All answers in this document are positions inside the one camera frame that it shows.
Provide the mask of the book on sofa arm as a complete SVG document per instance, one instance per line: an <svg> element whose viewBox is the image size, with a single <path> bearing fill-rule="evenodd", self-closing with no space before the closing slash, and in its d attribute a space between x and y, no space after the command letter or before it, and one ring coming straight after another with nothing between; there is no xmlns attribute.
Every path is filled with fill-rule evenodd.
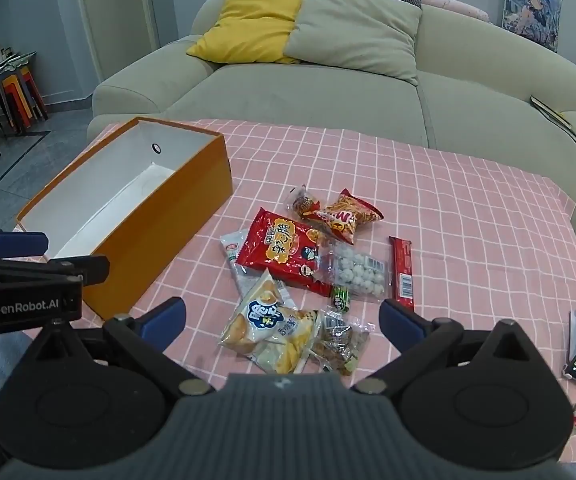
<svg viewBox="0 0 576 480"><path fill-rule="evenodd" d="M540 112L549 122L551 122L558 128L561 128L562 131L565 131L565 133L568 134L568 137L571 140L573 140L573 142L576 142L576 133L574 132L570 122L568 122L568 120L564 116L556 112L556 110L553 110L551 107L543 103L535 96L530 96L529 103L535 110Z"/></svg>

